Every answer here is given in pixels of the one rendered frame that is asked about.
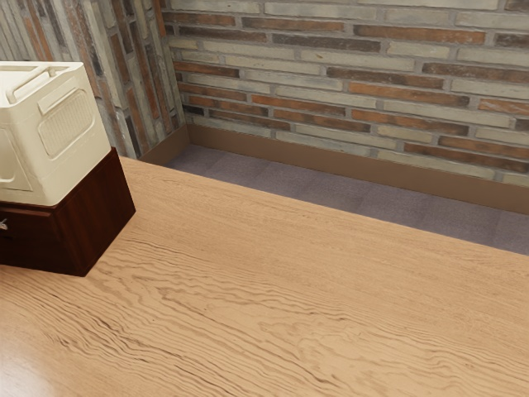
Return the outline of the dark wooden cabinet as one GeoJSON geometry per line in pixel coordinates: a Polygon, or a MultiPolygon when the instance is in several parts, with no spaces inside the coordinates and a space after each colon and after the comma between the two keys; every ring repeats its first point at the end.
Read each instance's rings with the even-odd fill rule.
{"type": "Polygon", "coordinates": [[[0,265],[85,276],[135,212],[111,149],[54,206],[0,201],[0,265]]]}

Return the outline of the cream box with lid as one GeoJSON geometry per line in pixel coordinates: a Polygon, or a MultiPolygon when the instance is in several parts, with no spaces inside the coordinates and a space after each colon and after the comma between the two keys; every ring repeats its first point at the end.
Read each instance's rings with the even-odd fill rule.
{"type": "Polygon", "coordinates": [[[56,205],[110,150],[83,63],[0,61],[0,202],[56,205]]]}

